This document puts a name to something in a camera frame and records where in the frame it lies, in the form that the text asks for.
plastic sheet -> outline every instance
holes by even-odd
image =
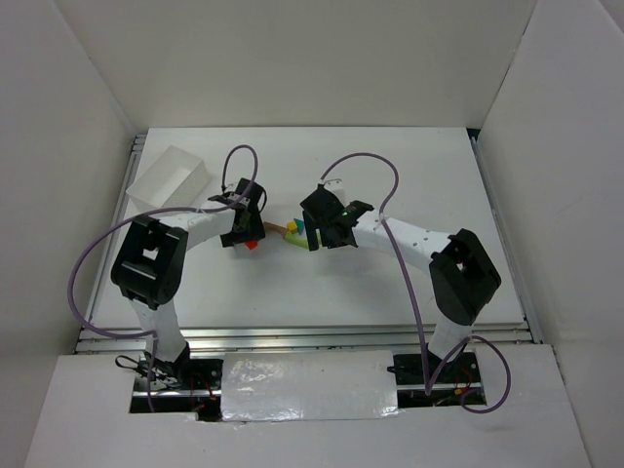
[[[225,421],[373,419],[398,412],[390,351],[228,354]]]

white floor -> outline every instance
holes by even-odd
[[[399,168],[401,181],[386,213],[433,230],[474,230],[502,277],[478,324],[523,321],[465,129],[152,129],[137,174],[176,145],[206,161],[213,177],[207,194],[215,194],[225,155],[243,142],[259,155],[257,180],[269,196],[263,218],[283,224],[300,217],[298,204],[338,157],[354,151],[388,157]],[[232,159],[228,181],[249,177],[251,169],[251,156],[241,151]],[[390,170],[375,160],[348,161],[332,175],[343,179],[348,200],[376,207],[392,186]],[[129,203],[125,215],[136,213]],[[413,269],[412,281],[425,323],[435,324],[440,312],[429,277]],[[186,257],[175,300],[180,325],[186,328],[413,325],[395,258],[352,248],[309,253],[271,234],[251,252],[223,249],[218,239],[195,248]],[[137,327],[134,311],[109,280],[109,269],[94,312],[100,327]]]
[[[64,356],[50,384],[26,468],[505,467],[588,468],[566,389],[546,345],[504,345],[514,377],[490,415],[410,409],[360,421],[202,423],[189,414],[129,414],[134,376],[112,356]],[[478,348],[487,398],[504,373]]]

metal frame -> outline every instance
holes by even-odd
[[[126,189],[132,183],[137,172],[138,162],[145,144],[147,135],[136,137],[130,155],[124,183],[115,209],[113,222],[121,220],[128,203]],[[472,140],[473,150],[477,163],[482,172],[482,179],[486,188],[487,197],[492,206],[492,214],[502,240],[503,248],[513,274],[513,280],[521,300],[521,306],[528,323],[524,322],[516,327],[507,325],[475,326],[475,333],[497,343],[532,343],[541,340],[541,333],[533,320],[534,315],[527,313],[532,310],[527,303],[523,285],[520,284],[515,264],[507,248],[506,237],[499,226],[496,211],[489,190],[489,185],[483,173],[480,162],[478,144]],[[106,243],[102,259],[97,271],[94,289],[87,309],[87,316],[93,319],[93,313],[98,301],[98,293],[103,280],[104,271],[112,261],[112,239]],[[139,332],[139,330],[118,330],[117,332]],[[429,337],[433,327],[425,326],[425,333]],[[214,357],[224,352],[292,352],[314,351],[327,349],[390,349],[393,352],[419,352],[418,334],[415,326],[360,326],[360,327],[296,327],[296,328],[254,328],[254,329],[187,329],[182,334],[189,342],[193,357]],[[119,352],[140,353],[145,349],[145,341],[116,340],[104,338],[91,331],[82,330],[76,344],[75,352],[79,354],[113,354]]]

yellow object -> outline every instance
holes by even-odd
[[[286,225],[287,229],[291,232],[291,234],[296,234],[298,229],[296,227],[296,222],[291,221]]]

white wall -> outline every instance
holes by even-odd
[[[624,34],[598,0],[540,0],[480,146],[597,467],[624,445]]]
[[[56,355],[78,333],[71,263],[110,222],[131,138],[48,1],[0,2],[0,63],[0,464],[17,467]],[[80,282],[83,306],[97,263]]]
[[[58,0],[148,127],[481,127],[535,0]]]

